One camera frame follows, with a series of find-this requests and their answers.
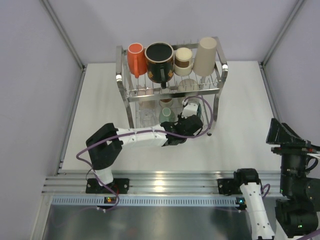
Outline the teal cup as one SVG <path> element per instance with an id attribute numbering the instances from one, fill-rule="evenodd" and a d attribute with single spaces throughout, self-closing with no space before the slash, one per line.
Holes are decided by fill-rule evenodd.
<path id="1" fill-rule="evenodd" d="M 164 122 L 174 123 L 176 121 L 176 115 L 169 107 L 164 107 L 159 113 L 158 120 L 160 124 Z"/>

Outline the cream mug green inside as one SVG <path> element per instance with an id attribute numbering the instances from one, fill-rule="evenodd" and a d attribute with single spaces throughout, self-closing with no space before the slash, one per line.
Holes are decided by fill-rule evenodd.
<path id="1" fill-rule="evenodd" d="M 198 91 L 199 90 L 199 85 L 198 82 L 191 79 L 191 78 L 187 78 L 187 79 L 183 79 L 179 85 L 178 85 L 178 89 L 177 89 L 177 93 L 182 93 L 182 92 L 193 92 L 193 91 Z M 178 99 L 179 103 L 181 105 L 183 105 L 183 101 L 186 97 L 180 97 Z M 194 104 L 199 104 L 200 100 L 198 98 L 189 98 L 188 101 L 190 103 L 194 103 Z"/>

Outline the clear glass cup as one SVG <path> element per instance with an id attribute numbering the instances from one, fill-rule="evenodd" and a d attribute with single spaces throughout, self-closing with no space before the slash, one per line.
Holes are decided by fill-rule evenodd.
<path id="1" fill-rule="evenodd" d="M 141 128 L 152 127 L 157 124 L 155 112 L 152 109 L 142 109 L 139 115 Z"/>

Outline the steel two-tier dish rack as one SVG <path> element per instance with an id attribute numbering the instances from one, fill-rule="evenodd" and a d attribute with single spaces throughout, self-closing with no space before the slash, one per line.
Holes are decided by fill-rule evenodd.
<path id="1" fill-rule="evenodd" d="M 209 127 L 206 132 L 211 136 L 214 132 L 218 120 L 219 100 L 228 76 L 228 63 L 225 57 L 221 42 L 217 36 L 214 37 L 217 41 L 216 54 L 219 58 L 221 71 L 218 66 L 214 66 L 214 71 L 211 75 L 200 77 L 195 73 L 188 75 L 189 78 L 197 81 L 198 91 L 177 92 L 179 83 L 184 80 L 183 77 L 174 75 L 172 80 L 167 83 L 169 93 L 161 93 L 161 86 L 158 83 L 152 83 L 148 80 L 147 74 L 134 78 L 129 71 L 127 61 L 127 50 L 123 49 L 121 45 L 116 47 L 116 83 L 124 103 L 127 114 L 128 124 L 130 128 L 140 128 L 140 114 L 133 115 L 130 103 L 158 101 L 166 97 L 172 99 L 179 99 L 181 97 L 200 97 L 202 120 L 204 125 Z"/>

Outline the steel cup cream brown sleeve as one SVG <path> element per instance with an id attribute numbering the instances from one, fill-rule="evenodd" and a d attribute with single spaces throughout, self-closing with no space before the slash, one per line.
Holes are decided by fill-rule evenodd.
<path id="1" fill-rule="evenodd" d="M 192 72 L 193 52 L 187 47 L 180 47 L 174 55 L 174 72 L 176 75 L 184 77 Z"/>

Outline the beige paper cup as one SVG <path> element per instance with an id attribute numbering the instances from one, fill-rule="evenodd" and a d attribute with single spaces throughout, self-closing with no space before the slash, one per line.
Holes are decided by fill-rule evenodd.
<path id="1" fill-rule="evenodd" d="M 198 43 L 193 62 L 193 72 L 200 77 L 207 77 L 214 71 L 216 64 L 217 41 L 213 37 L 204 37 Z"/>

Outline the black mug with orange print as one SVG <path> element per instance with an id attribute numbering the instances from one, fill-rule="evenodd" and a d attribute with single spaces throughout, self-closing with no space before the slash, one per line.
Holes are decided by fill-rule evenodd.
<path id="1" fill-rule="evenodd" d="M 165 42 L 150 44 L 145 50 L 146 68 L 148 78 L 161 85 L 162 89 L 167 88 L 174 75 L 174 49 Z"/>

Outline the dark teal mug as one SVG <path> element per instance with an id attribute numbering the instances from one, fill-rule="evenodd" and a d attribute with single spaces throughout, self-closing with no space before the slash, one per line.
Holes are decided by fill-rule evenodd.
<path id="1" fill-rule="evenodd" d="M 198 107 L 197 107 L 196 116 L 197 116 L 201 121 L 203 121 L 203 120 L 202 120 L 202 106 L 201 106 L 200 103 L 198 104 Z"/>

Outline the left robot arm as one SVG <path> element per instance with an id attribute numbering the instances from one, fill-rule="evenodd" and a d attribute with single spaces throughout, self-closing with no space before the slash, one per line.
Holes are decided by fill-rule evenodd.
<path id="1" fill-rule="evenodd" d="M 116 128 L 113 123 L 106 123 L 85 142 L 92 169 L 98 177 L 97 188 L 103 193 L 114 188 L 111 166 L 124 148 L 176 146 L 194 137 L 202 128 L 203 122 L 197 115 L 145 128 Z"/>

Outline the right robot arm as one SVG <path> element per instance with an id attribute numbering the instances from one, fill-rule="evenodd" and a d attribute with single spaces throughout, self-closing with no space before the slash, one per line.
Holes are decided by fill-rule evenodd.
<path id="1" fill-rule="evenodd" d="M 319 235 L 320 180 L 307 175 L 320 162 L 320 148 L 301 138 L 288 124 L 270 121 L 266 143 L 281 157 L 279 192 L 273 230 L 261 193 L 261 180 L 254 168 L 233 173 L 233 186 L 242 193 L 253 240 L 309 240 Z"/>

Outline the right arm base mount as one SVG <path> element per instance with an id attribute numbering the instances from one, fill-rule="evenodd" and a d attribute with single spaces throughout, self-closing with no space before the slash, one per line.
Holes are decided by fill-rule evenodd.
<path id="1" fill-rule="evenodd" d="M 224 196 L 241 195 L 239 183 L 234 178 L 217 179 L 218 193 Z"/>

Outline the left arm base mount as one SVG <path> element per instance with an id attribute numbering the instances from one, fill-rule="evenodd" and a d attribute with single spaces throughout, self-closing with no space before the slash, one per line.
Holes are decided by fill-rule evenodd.
<path id="1" fill-rule="evenodd" d="M 127 194 L 130 188 L 129 178 L 114 178 L 112 183 L 107 184 L 116 194 Z M 111 194 L 111 192 L 104 186 L 100 185 L 96 178 L 89 178 L 87 180 L 86 194 Z"/>

